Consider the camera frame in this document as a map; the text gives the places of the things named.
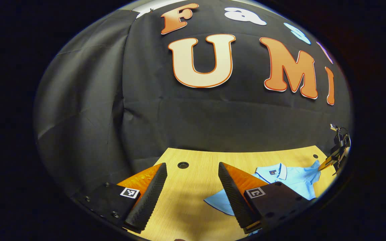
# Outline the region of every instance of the light blue polo shirt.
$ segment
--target light blue polo shirt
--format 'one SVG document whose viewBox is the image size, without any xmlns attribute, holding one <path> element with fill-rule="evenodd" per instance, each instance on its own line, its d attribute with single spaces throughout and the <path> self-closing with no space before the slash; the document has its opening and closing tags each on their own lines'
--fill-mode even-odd
<svg viewBox="0 0 386 241">
<path fill-rule="evenodd" d="M 286 167 L 284 164 L 279 163 L 274 166 L 257 167 L 256 173 L 253 176 L 267 183 L 280 181 L 302 197 L 311 200 L 315 197 L 312 184 L 320 179 L 321 172 L 318 171 L 319 166 L 320 162 L 318 160 L 307 168 Z M 224 189 L 211 197 L 205 198 L 204 201 L 225 214 L 235 215 Z"/>
</svg>

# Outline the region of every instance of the orange letter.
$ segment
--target orange letter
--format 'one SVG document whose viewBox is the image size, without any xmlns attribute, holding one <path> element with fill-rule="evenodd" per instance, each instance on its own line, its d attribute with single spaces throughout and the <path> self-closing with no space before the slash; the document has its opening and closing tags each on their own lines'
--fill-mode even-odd
<svg viewBox="0 0 386 241">
<path fill-rule="evenodd" d="M 162 14 L 160 17 L 165 18 L 165 28 L 162 30 L 162 34 L 167 34 L 186 26 L 187 22 L 181 22 L 181 18 L 191 18 L 193 16 L 193 12 L 190 9 L 195 9 L 197 7 L 199 7 L 198 4 L 190 3 Z"/>
<path fill-rule="evenodd" d="M 287 89 L 287 83 L 283 79 L 283 72 L 285 72 L 293 93 L 297 92 L 303 78 L 300 93 L 307 98 L 318 98 L 314 69 L 315 61 L 311 55 L 305 51 L 299 51 L 299 56 L 295 61 L 280 41 L 272 38 L 260 38 L 260 42 L 268 48 L 271 59 L 271 76 L 264 82 L 266 89 L 285 91 Z"/>
<path fill-rule="evenodd" d="M 333 72 L 328 68 L 325 67 L 327 76 L 328 76 L 328 96 L 327 96 L 327 102 L 329 105 L 334 105 L 334 80 L 333 80 Z"/>
<path fill-rule="evenodd" d="M 173 41 L 168 49 L 173 53 L 174 75 L 184 85 L 195 88 L 216 87 L 226 82 L 232 74 L 232 50 L 230 43 L 235 41 L 232 34 L 214 34 L 206 41 L 214 45 L 215 67 L 209 73 L 199 73 L 193 64 L 193 46 L 196 38 L 184 38 Z"/>
</svg>

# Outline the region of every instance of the screw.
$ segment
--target screw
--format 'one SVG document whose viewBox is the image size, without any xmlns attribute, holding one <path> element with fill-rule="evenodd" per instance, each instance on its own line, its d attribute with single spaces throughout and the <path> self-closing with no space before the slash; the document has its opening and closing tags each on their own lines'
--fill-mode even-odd
<svg viewBox="0 0 386 241">
<path fill-rule="evenodd" d="M 111 215 L 113 215 L 113 216 L 114 216 L 114 218 L 119 218 L 119 215 L 118 215 L 118 213 L 117 213 L 117 212 L 114 212 L 114 211 L 113 211 L 113 212 L 111 213 Z"/>
</svg>

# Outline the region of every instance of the wooden table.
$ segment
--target wooden table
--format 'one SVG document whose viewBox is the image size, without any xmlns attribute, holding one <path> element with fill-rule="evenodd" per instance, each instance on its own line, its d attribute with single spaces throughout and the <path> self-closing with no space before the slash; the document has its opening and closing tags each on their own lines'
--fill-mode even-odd
<svg viewBox="0 0 386 241">
<path fill-rule="evenodd" d="M 283 163 L 287 167 L 309 167 L 314 154 L 322 163 L 326 155 L 316 146 L 306 148 L 246 153 L 189 151 L 168 148 L 155 163 L 167 164 L 168 176 L 153 214 L 145 230 L 135 235 L 152 241 L 235 241 L 247 235 L 234 216 L 214 209 L 203 200 L 222 189 L 218 178 L 218 163 L 224 162 L 253 174 L 259 166 Z M 186 169 L 179 162 L 189 163 Z M 319 197 L 334 180 L 334 167 L 321 171 L 314 183 Z"/>
</svg>

